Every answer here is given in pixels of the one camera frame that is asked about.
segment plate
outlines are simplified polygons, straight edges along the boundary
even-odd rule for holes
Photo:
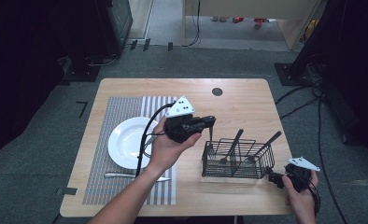
[[[118,125],[108,139],[108,154],[119,166],[127,169],[137,169],[138,151],[140,149],[141,137],[149,123],[149,118],[136,117],[127,119]],[[152,133],[157,126],[157,121],[152,121],[147,133]],[[151,146],[146,148],[146,152],[151,154]],[[149,164],[149,158],[143,156],[141,167]]]

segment cable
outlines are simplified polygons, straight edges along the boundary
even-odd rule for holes
[[[312,181],[310,181],[310,180],[305,181],[300,175],[298,175],[293,170],[291,170],[290,172],[295,174],[303,182],[304,186],[307,186],[307,189],[309,189],[310,193],[312,194],[312,198],[315,201],[315,216],[316,216],[318,211],[320,211],[320,203],[321,203],[320,195],[318,194],[318,189],[312,183]]]
[[[345,18],[346,12],[347,12],[347,0],[345,1],[344,11],[343,11],[342,18],[341,18],[341,25],[339,27],[338,41],[337,41],[337,44],[335,45],[335,48],[328,51],[328,52],[313,54],[313,55],[309,56],[308,60],[311,60],[311,58],[313,58],[313,57],[330,54],[330,53],[336,51],[339,48],[339,46],[341,44],[342,29],[343,29],[343,26],[344,26],[344,18]]]
[[[199,34],[200,34],[200,29],[199,29],[199,14],[200,14],[200,10],[201,10],[201,0],[198,0],[198,16],[196,18],[196,25],[195,25],[195,21],[193,19],[193,15],[192,15],[192,22],[193,22],[193,25],[195,25],[195,27],[196,27],[196,36],[195,36],[195,38],[192,40],[192,42],[189,45],[183,45],[182,47],[190,47],[190,46],[194,45],[196,42],[198,42],[198,40],[199,40],[199,42],[202,42],[201,41],[201,38],[199,36]]]
[[[164,135],[165,134],[165,132],[164,131],[160,131],[160,132],[158,132],[158,133],[149,133],[149,134],[147,134],[147,136],[151,136],[151,138],[147,141],[147,143],[146,143],[146,145],[144,146],[144,149],[143,149],[143,151],[144,151],[144,155],[146,156],[146,157],[148,157],[148,158],[151,158],[151,155],[149,155],[147,152],[146,152],[146,149],[147,149],[147,147],[149,146],[149,145],[151,145],[152,144],[152,142],[158,137],[158,136],[160,136],[160,135]]]
[[[151,125],[152,121],[155,120],[155,118],[157,117],[157,115],[159,113],[161,113],[161,111],[163,111],[167,107],[172,107],[174,104],[175,104],[175,102],[173,102],[171,104],[163,105],[161,108],[159,108],[154,113],[154,115],[152,115],[151,119],[149,120],[149,123],[147,124],[146,129],[144,130],[143,135],[141,136],[140,149],[139,149],[139,153],[138,153],[137,170],[135,172],[135,176],[136,177],[138,177],[138,175],[140,175],[141,161],[143,160],[143,154],[144,154],[144,149],[145,149],[146,139],[147,139],[147,131],[149,130],[149,126]]]
[[[291,95],[291,94],[295,93],[296,91],[301,90],[301,89],[304,89],[304,88],[308,88],[308,87],[309,87],[309,86],[302,86],[302,87],[298,87],[298,88],[296,88],[296,89],[293,89],[293,90],[291,90],[291,91],[288,91],[286,94],[284,94],[284,95],[280,96],[280,98],[276,100],[275,105],[279,104],[279,103],[280,103],[280,101],[282,101],[282,100],[283,100],[284,98],[286,98],[287,96],[289,96],[289,95]]]
[[[294,112],[296,112],[297,110],[299,110],[299,109],[301,109],[301,108],[303,108],[303,107],[305,107],[305,106],[307,106],[307,105],[312,105],[312,104],[313,104],[313,103],[315,103],[317,100],[318,100],[318,98],[315,98],[315,99],[313,99],[313,100],[310,100],[310,101],[306,102],[304,105],[301,105],[301,106],[299,106],[299,107],[297,107],[297,108],[295,108],[295,109],[291,110],[291,112],[289,112],[289,113],[287,113],[287,114],[285,114],[285,115],[283,115],[283,116],[280,116],[280,119],[284,119],[284,118],[286,118],[286,117],[290,116],[291,114],[293,114],[293,113],[294,113]]]
[[[336,201],[335,195],[333,193],[333,188],[330,184],[329,177],[327,176],[326,168],[324,167],[323,157],[321,155],[321,143],[320,143],[321,142],[320,140],[321,139],[321,112],[320,112],[320,108],[321,108],[321,99],[318,101],[318,155],[320,157],[320,164],[322,168],[321,170],[323,171],[324,177],[326,178],[327,186],[329,187],[329,191],[330,191],[330,194],[332,195],[335,207],[338,210],[338,213],[341,216],[344,223],[347,224],[347,220],[345,219],[344,214],[342,213],[341,208],[339,207],[338,202]]]
[[[85,58],[85,61],[88,61],[89,58],[91,58],[91,57],[95,57],[95,56],[87,57],[87,58]],[[106,66],[106,65],[110,65],[110,64],[114,63],[118,59],[118,57],[119,57],[119,54],[116,54],[114,59],[112,59],[108,63],[88,63],[88,66]]]
[[[57,221],[59,221],[59,219],[62,217],[62,215],[59,213],[52,221],[52,224],[56,224]]]

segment finger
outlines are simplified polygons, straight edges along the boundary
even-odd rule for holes
[[[161,118],[161,120],[159,121],[158,125],[154,128],[153,133],[159,133],[159,132],[163,131],[163,126],[164,126],[165,122],[166,122],[166,117],[163,116]]]
[[[318,186],[318,175],[316,175],[316,171],[311,170],[310,171],[310,175],[311,175],[311,182],[312,184],[317,187]]]
[[[294,186],[292,185],[291,180],[286,175],[282,176],[282,181],[290,196],[292,196],[294,192],[297,193],[297,191],[294,189]]]
[[[290,206],[290,205],[291,205],[291,204],[290,204],[290,197],[289,197],[289,195],[286,195],[285,200],[284,200],[284,203],[285,203],[287,206]]]
[[[187,141],[185,141],[183,144],[186,146],[186,147],[193,147],[195,145],[195,143],[199,140],[199,138],[201,137],[202,135],[200,133],[194,133],[193,135],[191,135]]]

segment round hole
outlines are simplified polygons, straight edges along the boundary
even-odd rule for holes
[[[213,91],[211,91],[211,92],[215,96],[221,96],[222,95],[222,89],[220,89],[220,88],[214,88]]]

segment placemat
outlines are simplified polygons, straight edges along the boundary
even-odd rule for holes
[[[108,154],[108,138],[112,131],[123,121],[135,117],[151,118],[163,105],[172,103],[174,96],[128,96],[110,97],[106,114],[93,158],[90,177],[82,204],[107,204],[133,179],[123,177],[104,178],[106,172],[117,172],[135,175],[135,169],[118,166]],[[159,121],[164,110],[157,117]],[[151,190],[145,204],[176,204],[176,166],[167,170],[162,176],[171,180],[157,182]]]

